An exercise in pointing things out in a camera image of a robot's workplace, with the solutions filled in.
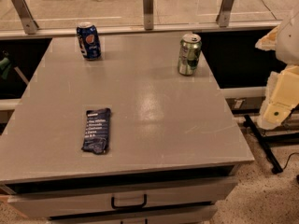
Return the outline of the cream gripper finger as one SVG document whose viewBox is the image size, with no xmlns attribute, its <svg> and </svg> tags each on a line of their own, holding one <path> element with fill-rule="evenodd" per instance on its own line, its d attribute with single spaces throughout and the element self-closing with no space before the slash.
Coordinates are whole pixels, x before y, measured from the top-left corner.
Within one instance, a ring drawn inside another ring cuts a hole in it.
<svg viewBox="0 0 299 224">
<path fill-rule="evenodd" d="M 277 34 L 278 34 L 278 26 L 273 28 L 267 35 L 264 35 L 262 38 L 260 38 L 256 44 L 256 49 L 261 50 L 275 50 L 276 49 L 276 43 L 277 43 Z"/>
<path fill-rule="evenodd" d="M 299 105 L 299 67 L 287 65 L 280 73 L 271 72 L 265 88 L 258 126 L 273 130 Z"/>
</svg>

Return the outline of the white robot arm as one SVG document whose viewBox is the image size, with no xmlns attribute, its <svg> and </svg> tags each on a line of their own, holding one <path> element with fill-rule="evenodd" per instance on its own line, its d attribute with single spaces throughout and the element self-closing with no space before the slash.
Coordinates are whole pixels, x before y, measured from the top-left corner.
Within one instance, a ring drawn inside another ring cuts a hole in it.
<svg viewBox="0 0 299 224">
<path fill-rule="evenodd" d="M 255 44 L 257 49 L 273 50 L 286 67 L 271 72 L 265 88 L 258 126 L 272 130 L 279 126 L 299 105 L 299 6 L 290 15 Z"/>
</svg>

